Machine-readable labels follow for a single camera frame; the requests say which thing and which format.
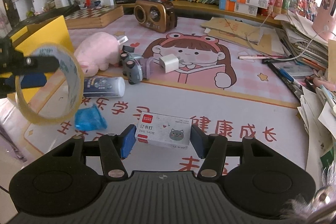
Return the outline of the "blue white bottle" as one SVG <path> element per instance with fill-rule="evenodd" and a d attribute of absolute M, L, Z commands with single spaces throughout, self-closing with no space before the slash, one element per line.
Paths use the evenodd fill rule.
<path fill-rule="evenodd" d="M 92 77 L 84 79 L 85 98 L 121 98 L 125 94 L 125 81 L 122 77 Z"/>

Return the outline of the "pink white pen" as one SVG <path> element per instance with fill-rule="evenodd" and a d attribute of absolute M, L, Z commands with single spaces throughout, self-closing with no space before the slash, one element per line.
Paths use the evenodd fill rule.
<path fill-rule="evenodd" d="M 264 60 L 264 59 L 284 59 L 284 56 L 264 56 L 264 55 L 254 55 L 254 56 L 238 56 L 240 60 Z"/>

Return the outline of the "brown retro radio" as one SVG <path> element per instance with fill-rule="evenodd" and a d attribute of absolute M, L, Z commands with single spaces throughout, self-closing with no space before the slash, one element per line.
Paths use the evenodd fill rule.
<path fill-rule="evenodd" d="M 159 33 L 168 32 L 177 26 L 178 17 L 171 1 L 136 0 L 134 15 L 141 26 Z"/>

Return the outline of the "wooden chess box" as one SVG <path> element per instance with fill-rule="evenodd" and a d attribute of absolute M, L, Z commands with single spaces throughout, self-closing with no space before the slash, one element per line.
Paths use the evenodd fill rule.
<path fill-rule="evenodd" d="M 83 9 L 64 18 L 70 30 L 104 28 L 124 15 L 122 6 L 101 6 Z"/>

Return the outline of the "white usb charger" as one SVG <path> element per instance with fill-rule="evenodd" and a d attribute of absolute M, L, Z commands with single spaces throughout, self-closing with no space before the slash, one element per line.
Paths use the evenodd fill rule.
<path fill-rule="evenodd" d="M 174 54 L 169 54 L 161 56 L 159 58 L 159 65 L 165 71 L 165 73 L 170 73 L 179 69 L 179 58 Z"/>

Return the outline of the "blue bag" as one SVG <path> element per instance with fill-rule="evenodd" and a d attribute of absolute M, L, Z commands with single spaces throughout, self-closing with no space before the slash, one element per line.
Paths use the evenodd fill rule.
<path fill-rule="evenodd" d="M 75 128 L 77 130 L 104 130 L 107 127 L 107 122 L 96 105 L 79 109 L 75 114 Z"/>

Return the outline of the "white staples box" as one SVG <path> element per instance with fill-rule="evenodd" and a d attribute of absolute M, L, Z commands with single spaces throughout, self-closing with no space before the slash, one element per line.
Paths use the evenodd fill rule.
<path fill-rule="evenodd" d="M 142 113 L 135 132 L 135 138 L 145 144 L 187 149 L 190 144 L 191 125 L 191 119 Z"/>

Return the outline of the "stack of papers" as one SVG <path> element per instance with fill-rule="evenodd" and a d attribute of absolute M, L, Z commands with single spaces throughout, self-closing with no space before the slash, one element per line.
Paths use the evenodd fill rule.
<path fill-rule="evenodd" d="M 306 171 L 317 186 L 322 172 L 335 162 L 335 34 L 334 28 L 313 30 L 310 20 L 288 12 L 275 17 L 281 22 L 278 33 L 288 57 L 265 59 L 299 100 L 298 112 L 309 135 Z"/>

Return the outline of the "yellow tape roll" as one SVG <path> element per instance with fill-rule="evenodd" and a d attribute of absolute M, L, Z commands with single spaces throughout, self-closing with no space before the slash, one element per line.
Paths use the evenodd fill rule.
<path fill-rule="evenodd" d="M 38 90 L 30 103 L 26 102 L 21 89 L 23 77 L 15 77 L 15 101 L 19 111 L 29 122 L 37 125 L 58 124 L 69 120 L 79 109 L 83 96 L 84 74 L 79 62 L 66 47 L 55 43 L 44 43 L 34 50 L 30 59 L 37 57 L 44 58 L 39 62 L 41 68 L 46 68 L 53 57 L 59 62 L 59 67 L 46 84 Z M 37 107 L 46 103 L 63 83 L 66 83 L 68 87 L 66 106 L 56 110 L 56 114 L 51 117 L 39 114 Z"/>

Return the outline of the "pink cylinder holder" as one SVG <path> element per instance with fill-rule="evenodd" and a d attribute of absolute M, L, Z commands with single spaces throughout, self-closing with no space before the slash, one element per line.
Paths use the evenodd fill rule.
<path fill-rule="evenodd" d="M 321 38 L 335 39 L 335 0 L 322 0 L 312 25 Z"/>

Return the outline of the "black electronic keyboard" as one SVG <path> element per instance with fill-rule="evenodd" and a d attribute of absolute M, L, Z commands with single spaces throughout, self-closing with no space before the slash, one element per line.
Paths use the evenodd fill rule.
<path fill-rule="evenodd" d="M 29 24 L 35 24 L 35 23 L 41 23 L 45 20 L 51 19 L 51 18 L 55 18 L 57 16 L 63 15 L 64 17 L 71 15 L 72 13 L 74 13 L 75 11 L 79 11 L 80 7 L 78 5 L 71 5 L 71 6 L 67 6 L 67 7 L 62 7 L 62 8 L 54 8 L 50 11 L 44 12 L 42 14 L 39 15 L 35 15 L 32 17 L 29 17 L 21 22 L 19 22 L 16 26 L 14 26 L 11 30 L 11 32 L 17 32 L 18 30 L 20 30 L 21 28 L 29 25 Z"/>

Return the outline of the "yellow cardboard box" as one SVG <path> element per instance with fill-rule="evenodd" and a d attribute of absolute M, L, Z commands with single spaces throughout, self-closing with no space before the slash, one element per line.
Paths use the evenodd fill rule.
<path fill-rule="evenodd" d="M 29 24 L 15 32 L 10 38 L 15 49 L 23 52 L 25 56 L 54 55 L 59 59 L 60 70 L 45 73 L 47 80 L 53 75 L 65 77 L 69 87 L 79 87 L 83 73 L 74 57 L 74 47 L 64 16 L 57 16 L 42 23 Z M 29 102 L 40 88 L 21 88 L 22 97 Z"/>

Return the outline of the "grey toy car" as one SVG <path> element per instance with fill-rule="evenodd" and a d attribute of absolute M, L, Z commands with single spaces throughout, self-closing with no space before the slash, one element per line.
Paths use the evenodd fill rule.
<path fill-rule="evenodd" d="M 122 73 L 128 78 L 131 85 L 138 84 L 143 80 L 149 80 L 153 72 L 153 57 L 144 58 L 134 52 L 135 48 L 123 46 L 120 54 Z"/>

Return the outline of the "pink plush pig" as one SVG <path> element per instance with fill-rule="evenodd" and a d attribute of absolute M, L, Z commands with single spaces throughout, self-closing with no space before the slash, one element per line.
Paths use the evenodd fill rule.
<path fill-rule="evenodd" d="M 106 32 L 97 32 L 83 40 L 74 56 L 84 76 L 95 76 L 98 71 L 107 70 L 109 65 L 119 64 L 121 45 L 127 41 L 126 36 L 117 39 Z"/>

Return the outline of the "brown paper envelopes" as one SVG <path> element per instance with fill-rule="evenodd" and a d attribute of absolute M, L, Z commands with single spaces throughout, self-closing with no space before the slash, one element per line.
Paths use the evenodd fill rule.
<path fill-rule="evenodd" d="M 256 27 L 226 18 L 212 18 L 201 24 L 209 36 L 250 48 L 267 55 L 284 55 L 284 49 L 275 29 Z"/>

